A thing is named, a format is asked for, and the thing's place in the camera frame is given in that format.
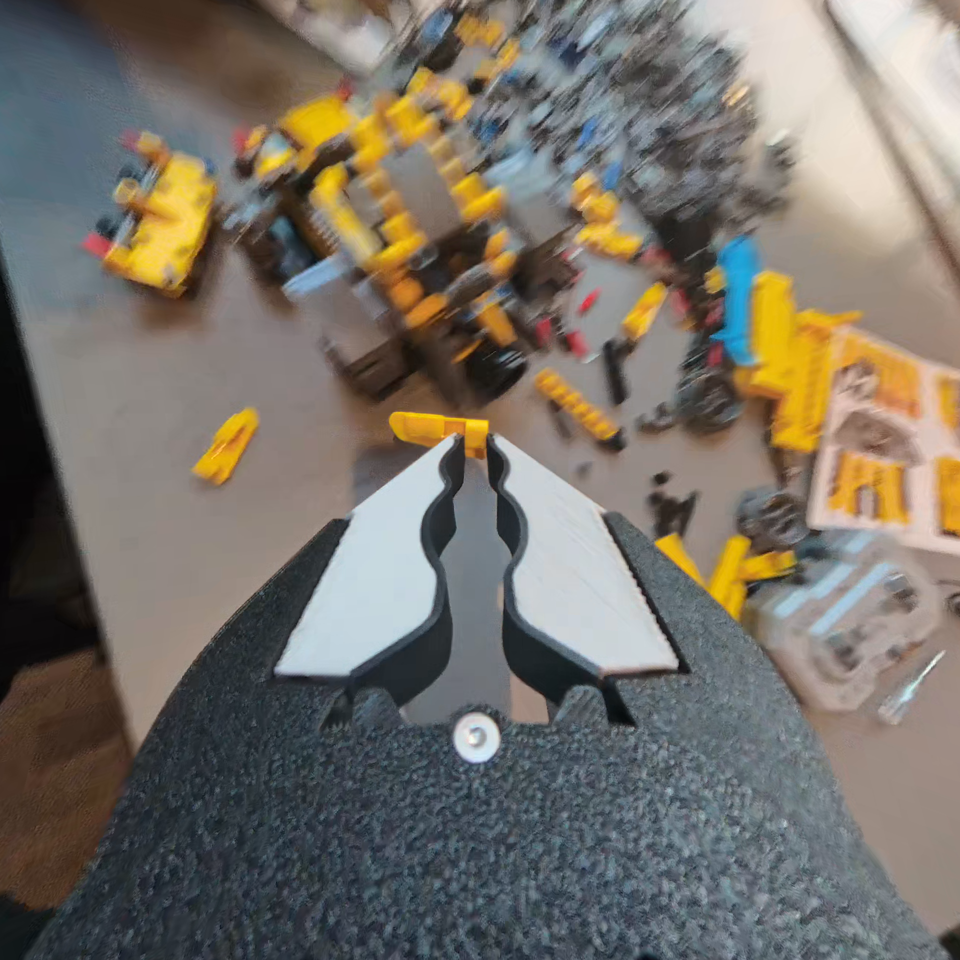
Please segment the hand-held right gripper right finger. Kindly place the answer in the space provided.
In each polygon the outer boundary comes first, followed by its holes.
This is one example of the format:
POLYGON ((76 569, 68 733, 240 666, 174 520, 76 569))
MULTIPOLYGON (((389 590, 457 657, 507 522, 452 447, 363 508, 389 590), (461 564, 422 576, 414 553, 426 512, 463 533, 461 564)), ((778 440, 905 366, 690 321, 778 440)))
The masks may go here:
POLYGON ((508 439, 486 441, 503 575, 502 647, 510 671, 548 702, 679 671, 663 618, 593 499, 508 439))

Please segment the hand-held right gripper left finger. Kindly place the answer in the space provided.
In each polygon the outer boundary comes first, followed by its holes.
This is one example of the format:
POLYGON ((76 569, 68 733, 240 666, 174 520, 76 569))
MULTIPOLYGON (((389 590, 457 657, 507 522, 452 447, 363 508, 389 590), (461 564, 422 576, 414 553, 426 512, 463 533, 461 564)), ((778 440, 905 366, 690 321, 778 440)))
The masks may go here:
POLYGON ((410 702, 444 673, 452 614, 442 555, 457 531, 464 439, 428 449, 345 520, 275 665, 280 682, 386 690, 410 702))

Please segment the yellow brick vehicle model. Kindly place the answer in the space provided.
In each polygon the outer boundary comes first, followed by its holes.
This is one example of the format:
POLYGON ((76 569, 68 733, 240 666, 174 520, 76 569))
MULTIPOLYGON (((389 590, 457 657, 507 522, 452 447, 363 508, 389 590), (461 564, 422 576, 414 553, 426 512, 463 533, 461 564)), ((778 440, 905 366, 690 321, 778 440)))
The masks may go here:
POLYGON ((420 68, 365 114, 320 98, 236 141, 225 234, 369 400, 416 375, 455 406, 501 398, 540 346, 535 309, 577 282, 570 220, 531 160, 486 178, 473 105, 420 68))

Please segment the small yellow brick assembly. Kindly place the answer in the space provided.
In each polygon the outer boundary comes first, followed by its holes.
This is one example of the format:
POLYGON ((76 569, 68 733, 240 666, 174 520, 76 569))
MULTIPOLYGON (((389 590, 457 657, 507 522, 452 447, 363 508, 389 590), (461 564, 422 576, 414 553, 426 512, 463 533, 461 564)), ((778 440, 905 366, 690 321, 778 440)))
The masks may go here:
POLYGON ((214 233, 217 168, 146 129, 129 130, 120 142, 132 161, 114 185, 114 211, 80 248, 105 273, 179 300, 195 286, 214 233))

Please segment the yellow slim curved brick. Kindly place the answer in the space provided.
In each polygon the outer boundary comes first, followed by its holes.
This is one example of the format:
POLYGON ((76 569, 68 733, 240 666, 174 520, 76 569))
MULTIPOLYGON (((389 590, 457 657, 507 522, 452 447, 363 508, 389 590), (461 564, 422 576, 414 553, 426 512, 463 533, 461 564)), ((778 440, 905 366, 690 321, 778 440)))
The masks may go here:
POLYGON ((706 588, 707 583, 679 533, 673 532, 659 536, 654 540, 654 546, 693 582, 701 588, 706 588))

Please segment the black connector bricks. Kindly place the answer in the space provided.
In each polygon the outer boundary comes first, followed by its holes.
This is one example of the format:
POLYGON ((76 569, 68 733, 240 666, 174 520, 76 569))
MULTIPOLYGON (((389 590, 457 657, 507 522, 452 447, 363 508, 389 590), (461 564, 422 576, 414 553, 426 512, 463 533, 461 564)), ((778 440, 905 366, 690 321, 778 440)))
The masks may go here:
POLYGON ((651 478, 652 488, 647 496, 647 504, 653 517, 653 533, 657 541, 670 536, 683 539, 700 499, 698 489, 682 497, 673 495, 669 490, 673 476, 669 470, 660 470, 651 478))

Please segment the yellow long liftarm brick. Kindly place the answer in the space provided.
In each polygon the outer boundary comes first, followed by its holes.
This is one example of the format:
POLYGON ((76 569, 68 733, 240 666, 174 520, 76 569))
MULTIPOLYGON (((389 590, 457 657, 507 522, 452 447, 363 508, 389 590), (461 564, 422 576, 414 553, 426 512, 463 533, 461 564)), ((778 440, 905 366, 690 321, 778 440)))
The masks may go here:
POLYGON ((750 547, 747 536, 731 536, 716 560, 707 585, 710 597, 737 623, 741 620, 748 590, 740 570, 750 547))

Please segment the yellow holed beam brick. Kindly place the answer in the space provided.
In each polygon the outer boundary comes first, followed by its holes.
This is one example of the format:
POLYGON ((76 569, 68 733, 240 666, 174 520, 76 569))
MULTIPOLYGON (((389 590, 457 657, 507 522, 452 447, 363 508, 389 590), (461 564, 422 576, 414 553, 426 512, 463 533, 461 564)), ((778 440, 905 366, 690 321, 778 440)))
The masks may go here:
POLYGON ((619 425, 556 370, 545 367, 538 371, 534 376, 534 388, 553 410, 564 414, 599 448, 612 452, 626 449, 626 436, 619 425))

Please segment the black rubber tyre wheel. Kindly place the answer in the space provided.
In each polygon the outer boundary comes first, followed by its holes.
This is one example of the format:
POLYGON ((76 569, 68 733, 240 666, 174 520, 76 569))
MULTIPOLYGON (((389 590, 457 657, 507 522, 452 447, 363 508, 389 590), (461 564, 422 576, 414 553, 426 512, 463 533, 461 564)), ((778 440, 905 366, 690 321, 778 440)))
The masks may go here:
POLYGON ((735 527, 747 538, 756 554, 785 552, 798 546, 809 534, 807 506, 797 494, 778 487, 762 486, 741 496, 735 527))

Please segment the small yellow connector piece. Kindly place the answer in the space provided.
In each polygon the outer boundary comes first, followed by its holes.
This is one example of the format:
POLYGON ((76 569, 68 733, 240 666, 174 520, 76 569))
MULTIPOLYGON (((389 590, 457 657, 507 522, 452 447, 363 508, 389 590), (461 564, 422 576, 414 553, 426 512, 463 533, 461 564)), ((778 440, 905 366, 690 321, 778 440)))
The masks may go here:
POLYGON ((246 407, 232 415, 217 430, 209 448, 191 468, 199 480, 221 486, 232 478, 259 427, 256 408, 246 407))

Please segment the dark grey sprocket wheel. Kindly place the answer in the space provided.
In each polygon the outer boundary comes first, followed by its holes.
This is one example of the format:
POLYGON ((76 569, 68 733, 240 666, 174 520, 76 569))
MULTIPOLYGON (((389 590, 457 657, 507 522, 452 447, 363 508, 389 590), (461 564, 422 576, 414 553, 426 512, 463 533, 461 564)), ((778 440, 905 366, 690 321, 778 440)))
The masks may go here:
POLYGON ((712 435, 732 427, 745 407, 734 380, 722 368, 702 368, 684 374, 675 392, 675 414, 686 429, 712 435))

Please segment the grey battery box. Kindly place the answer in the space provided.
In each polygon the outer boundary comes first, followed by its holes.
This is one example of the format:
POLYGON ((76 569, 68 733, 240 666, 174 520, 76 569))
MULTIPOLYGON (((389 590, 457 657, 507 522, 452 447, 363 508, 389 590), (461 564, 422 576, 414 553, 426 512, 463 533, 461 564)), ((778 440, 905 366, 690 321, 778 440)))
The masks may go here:
POLYGON ((799 577, 763 582, 741 623, 806 708, 857 711, 882 674, 918 650, 944 614, 939 585, 877 531, 833 529, 799 577))

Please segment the blue brick separator tool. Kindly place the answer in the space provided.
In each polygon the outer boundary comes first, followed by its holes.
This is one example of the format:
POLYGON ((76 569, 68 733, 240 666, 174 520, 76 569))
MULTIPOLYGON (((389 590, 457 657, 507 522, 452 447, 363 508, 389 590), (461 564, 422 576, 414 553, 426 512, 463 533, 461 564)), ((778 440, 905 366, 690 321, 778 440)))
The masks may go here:
POLYGON ((709 340, 720 344, 738 367, 752 367, 753 289, 761 271, 757 244, 749 234, 729 240, 717 255, 717 266, 724 278, 724 310, 720 328, 709 340))

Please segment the small silver tool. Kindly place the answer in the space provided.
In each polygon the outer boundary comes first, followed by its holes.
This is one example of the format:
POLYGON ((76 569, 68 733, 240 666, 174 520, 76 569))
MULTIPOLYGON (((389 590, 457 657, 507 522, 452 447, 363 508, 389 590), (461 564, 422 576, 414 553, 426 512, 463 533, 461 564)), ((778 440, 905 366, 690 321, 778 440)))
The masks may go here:
POLYGON ((884 725, 899 726, 910 712, 917 695, 930 674, 942 663, 946 650, 931 655, 929 660, 894 690, 878 707, 877 719, 884 725))

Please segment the person's dark clothing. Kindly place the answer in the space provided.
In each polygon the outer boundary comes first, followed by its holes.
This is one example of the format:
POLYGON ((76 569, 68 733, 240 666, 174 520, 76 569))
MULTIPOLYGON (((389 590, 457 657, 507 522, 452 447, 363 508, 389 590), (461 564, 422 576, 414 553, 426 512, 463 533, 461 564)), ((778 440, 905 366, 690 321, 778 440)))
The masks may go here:
POLYGON ((1 271, 1 698, 15 678, 85 650, 100 619, 40 410, 18 311, 1 271))

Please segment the pile of grey brick pieces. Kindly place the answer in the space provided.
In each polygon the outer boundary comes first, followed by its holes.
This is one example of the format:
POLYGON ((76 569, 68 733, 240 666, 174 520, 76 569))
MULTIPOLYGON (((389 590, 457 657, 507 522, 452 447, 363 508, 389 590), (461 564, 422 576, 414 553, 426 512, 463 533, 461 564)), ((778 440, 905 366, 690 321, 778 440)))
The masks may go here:
POLYGON ((464 166, 515 196, 582 175, 627 203, 666 246, 694 251, 780 214, 796 164, 763 138, 741 52, 704 30, 694 2, 433 2, 388 60, 397 93, 424 68, 464 88, 440 120, 464 166))

